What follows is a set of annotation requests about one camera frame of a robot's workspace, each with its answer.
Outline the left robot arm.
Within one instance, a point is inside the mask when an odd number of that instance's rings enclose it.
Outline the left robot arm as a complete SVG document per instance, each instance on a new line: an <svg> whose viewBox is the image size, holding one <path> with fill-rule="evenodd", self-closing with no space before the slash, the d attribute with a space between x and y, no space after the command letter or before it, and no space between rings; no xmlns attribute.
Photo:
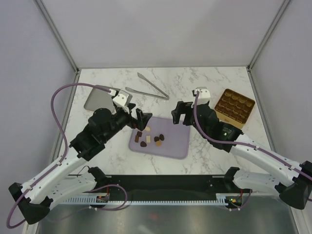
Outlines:
<svg viewBox="0 0 312 234"><path fill-rule="evenodd" d="M115 106L112 113L107 108L93 112L86 126L71 142L65 142L64 153L50 162L42 171L24 183L14 182L8 188L15 203L9 213L19 209L23 221L29 225L43 220L64 200L84 192L102 192L107 181L99 167L88 169L83 175L66 182L64 179L75 169L93 159L105 149L106 143L124 127L144 130L152 113L136 109L134 103Z"/></svg>

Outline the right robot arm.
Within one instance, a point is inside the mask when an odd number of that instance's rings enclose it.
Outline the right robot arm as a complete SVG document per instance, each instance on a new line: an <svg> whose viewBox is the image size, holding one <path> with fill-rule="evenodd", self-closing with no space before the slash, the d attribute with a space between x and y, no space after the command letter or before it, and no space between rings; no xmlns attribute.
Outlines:
<svg viewBox="0 0 312 234"><path fill-rule="evenodd" d="M214 148L240 156L266 171L257 174L230 168L223 179L227 192L235 192L238 188L265 191L278 195L284 203L299 210L311 201L311 162L299 163L264 149L242 130L220 121L207 103L194 105L193 102L179 101L171 115L174 124L185 115L183 124L193 126Z"/></svg>

